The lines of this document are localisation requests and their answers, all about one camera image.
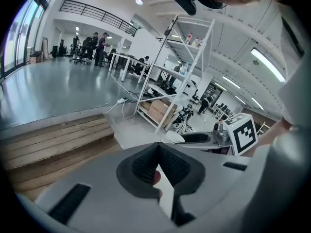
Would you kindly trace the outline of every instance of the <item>gray floor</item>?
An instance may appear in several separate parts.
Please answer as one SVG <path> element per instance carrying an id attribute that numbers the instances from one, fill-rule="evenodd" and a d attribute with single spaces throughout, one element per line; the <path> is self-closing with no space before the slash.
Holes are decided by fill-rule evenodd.
<path id="1" fill-rule="evenodd" d="M 121 83 L 119 72 L 113 72 Z M 108 68 L 69 63 L 68 58 L 27 65 L 2 83 L 0 130 L 36 120 L 133 99 L 108 74 Z M 142 83 L 127 75 L 122 85 L 139 93 Z"/>

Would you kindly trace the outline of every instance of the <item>wooden platform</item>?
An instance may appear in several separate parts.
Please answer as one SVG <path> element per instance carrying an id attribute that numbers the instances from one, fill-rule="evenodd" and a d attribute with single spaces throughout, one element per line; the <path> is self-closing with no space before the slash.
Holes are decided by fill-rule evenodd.
<path id="1" fill-rule="evenodd" d="M 107 119 L 97 115 L 5 139 L 0 156 L 14 189 L 35 200 L 64 174 L 119 150 Z"/>

